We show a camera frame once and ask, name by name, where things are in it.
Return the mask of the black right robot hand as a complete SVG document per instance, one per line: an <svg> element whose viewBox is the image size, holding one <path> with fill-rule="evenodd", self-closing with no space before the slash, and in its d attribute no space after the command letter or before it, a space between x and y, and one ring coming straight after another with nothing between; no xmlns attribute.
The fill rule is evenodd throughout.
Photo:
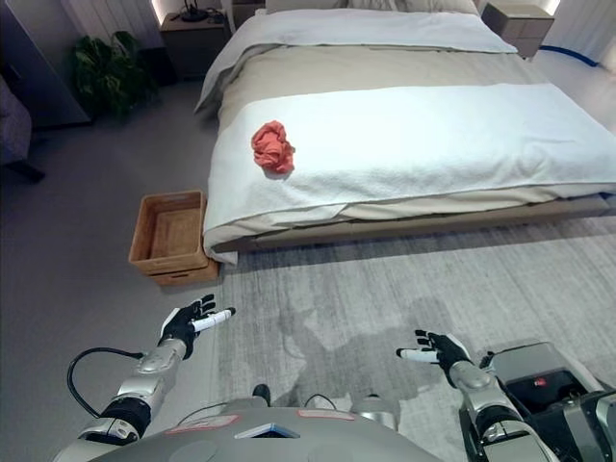
<svg viewBox="0 0 616 462"><path fill-rule="evenodd" d="M468 350L455 336L450 334L416 329L415 336L420 348L400 347L396 350L396 356L404 360L439 366L448 384L456 388L451 379L450 370L458 362L472 363Z"/></svg>

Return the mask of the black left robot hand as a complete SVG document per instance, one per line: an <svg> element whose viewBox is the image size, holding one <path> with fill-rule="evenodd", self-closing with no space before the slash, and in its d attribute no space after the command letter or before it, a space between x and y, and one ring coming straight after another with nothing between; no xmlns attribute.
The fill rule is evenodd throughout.
<svg viewBox="0 0 616 462"><path fill-rule="evenodd" d="M205 295L183 308L173 309L165 319L160 342L178 340L185 346L184 360L193 354L193 343L202 331L230 320L237 310L229 307L216 311L215 296Z"/></svg>

